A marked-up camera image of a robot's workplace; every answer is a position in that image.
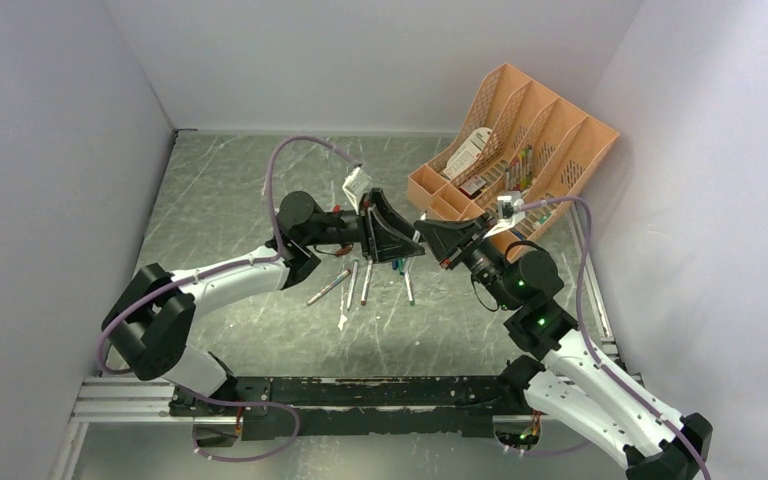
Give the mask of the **white pen green end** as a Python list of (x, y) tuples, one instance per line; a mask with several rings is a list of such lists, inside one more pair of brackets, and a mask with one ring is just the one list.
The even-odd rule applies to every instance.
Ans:
[(414, 295), (414, 291), (413, 291), (412, 278), (411, 278), (412, 262), (413, 262), (412, 258), (406, 259), (403, 262), (403, 269), (402, 269), (402, 273), (403, 273), (403, 277), (404, 277), (404, 282), (405, 282), (405, 287), (406, 287), (407, 298), (408, 298), (408, 302), (409, 302), (410, 306), (414, 306), (415, 305), (415, 295)]

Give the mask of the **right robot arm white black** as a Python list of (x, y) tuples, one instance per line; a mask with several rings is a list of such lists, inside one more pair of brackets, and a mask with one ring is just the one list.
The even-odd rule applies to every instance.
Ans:
[(418, 220), (414, 227), (442, 268), (466, 268), (511, 314), (504, 326), (524, 354), (499, 377), (502, 406), (561, 421), (628, 479), (708, 478), (711, 423), (670, 407), (612, 361), (555, 301), (564, 283), (551, 255), (525, 241), (525, 253), (509, 260), (490, 239), (489, 221)]

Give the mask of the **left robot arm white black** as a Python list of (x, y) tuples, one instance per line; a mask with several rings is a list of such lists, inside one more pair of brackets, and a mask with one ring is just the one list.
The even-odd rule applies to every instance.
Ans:
[(237, 388), (211, 354), (189, 345), (201, 316), (250, 296), (306, 280), (320, 260), (315, 246), (359, 246), (373, 263), (421, 256), (413, 226), (392, 209), (379, 188), (355, 210), (323, 210), (303, 191), (288, 194), (277, 211), (280, 236), (250, 253), (211, 266), (167, 271), (141, 268), (102, 322), (102, 332), (137, 378), (162, 378), (197, 390), (197, 403), (221, 416), (233, 409)]

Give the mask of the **white pen red tip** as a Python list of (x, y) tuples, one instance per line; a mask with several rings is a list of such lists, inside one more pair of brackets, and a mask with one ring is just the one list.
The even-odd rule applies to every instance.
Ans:
[(312, 306), (319, 300), (321, 300), (324, 296), (326, 296), (328, 293), (330, 293), (333, 289), (335, 289), (341, 282), (343, 282), (345, 279), (349, 278), (352, 274), (352, 271), (350, 269), (345, 269), (342, 272), (340, 272), (332, 281), (330, 281), (328, 284), (326, 284), (324, 287), (322, 287), (316, 294), (314, 294), (307, 302), (307, 306)]

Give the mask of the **white pen brown end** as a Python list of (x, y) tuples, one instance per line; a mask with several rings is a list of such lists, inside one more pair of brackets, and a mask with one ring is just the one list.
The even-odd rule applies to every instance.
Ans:
[(366, 270), (365, 270), (364, 280), (362, 284), (362, 290), (360, 295), (361, 306), (366, 306), (368, 302), (373, 268), (374, 268), (374, 261), (370, 259), (366, 264)]

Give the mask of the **white pen grey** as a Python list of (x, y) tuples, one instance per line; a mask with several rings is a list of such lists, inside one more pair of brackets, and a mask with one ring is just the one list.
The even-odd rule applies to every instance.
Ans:
[(354, 294), (355, 294), (355, 290), (356, 290), (358, 271), (359, 271), (359, 260), (358, 259), (354, 259), (352, 261), (352, 265), (351, 265), (351, 269), (350, 269), (349, 284), (348, 284), (346, 303), (345, 303), (345, 310), (346, 311), (350, 311), (351, 307), (352, 307), (352, 304), (353, 304), (353, 298), (354, 298)]

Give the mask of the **pens bundle in organizer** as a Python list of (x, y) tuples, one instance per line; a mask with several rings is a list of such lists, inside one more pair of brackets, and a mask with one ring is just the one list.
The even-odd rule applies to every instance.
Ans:
[(504, 189), (525, 193), (533, 181), (533, 146), (527, 144), (505, 169)]

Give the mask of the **orange plastic file organizer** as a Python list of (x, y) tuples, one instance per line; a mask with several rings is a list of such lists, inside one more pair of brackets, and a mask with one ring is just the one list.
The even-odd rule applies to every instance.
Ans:
[(516, 258), (571, 207), (619, 133), (510, 64), (483, 79), (452, 143), (407, 180), (407, 198), (441, 220), (497, 212), (497, 198), (518, 193), (537, 208), (492, 238)]

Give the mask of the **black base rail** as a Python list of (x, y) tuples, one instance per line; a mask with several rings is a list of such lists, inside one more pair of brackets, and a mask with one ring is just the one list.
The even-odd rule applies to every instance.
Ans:
[(373, 378), (240, 377), (222, 405), (175, 389), (169, 414), (199, 427), (239, 425), (239, 439), (457, 433), (492, 438), (534, 418), (524, 397), (494, 375)]

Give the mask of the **aluminium frame rail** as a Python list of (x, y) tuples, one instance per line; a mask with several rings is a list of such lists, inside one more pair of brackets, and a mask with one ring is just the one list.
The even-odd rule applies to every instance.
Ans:
[(87, 377), (83, 380), (49, 479), (72, 479), (89, 426), (157, 423), (168, 414), (175, 387), (164, 380)]

